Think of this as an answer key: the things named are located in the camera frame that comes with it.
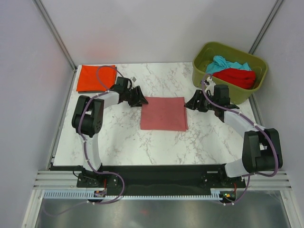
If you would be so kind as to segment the pink t-shirt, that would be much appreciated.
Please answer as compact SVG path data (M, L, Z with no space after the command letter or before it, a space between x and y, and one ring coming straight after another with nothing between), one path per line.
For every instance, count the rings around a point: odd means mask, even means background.
M146 97L142 106L140 128L142 130L188 130L184 97Z

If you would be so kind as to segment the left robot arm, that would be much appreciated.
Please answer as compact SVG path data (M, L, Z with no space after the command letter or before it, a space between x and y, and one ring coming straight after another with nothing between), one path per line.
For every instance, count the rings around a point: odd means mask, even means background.
M141 87L133 86L131 79L121 76L108 91L93 97L81 95L76 103L72 127L81 138L84 155L83 168L91 171L87 180L94 187L99 187L104 182L104 175L100 172L102 162L98 148L98 134L103 125L104 109L122 102L127 102L130 107L148 104Z

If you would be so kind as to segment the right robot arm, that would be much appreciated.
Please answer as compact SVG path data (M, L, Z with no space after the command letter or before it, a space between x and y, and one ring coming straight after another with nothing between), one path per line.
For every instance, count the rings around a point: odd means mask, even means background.
M279 133L274 128L265 128L254 123L231 104L227 85L209 85L196 90L185 104L191 110L206 113L213 111L223 123L231 126L243 138L241 159L225 164L218 174L218 183L230 186L235 177L259 174L273 177L283 165Z

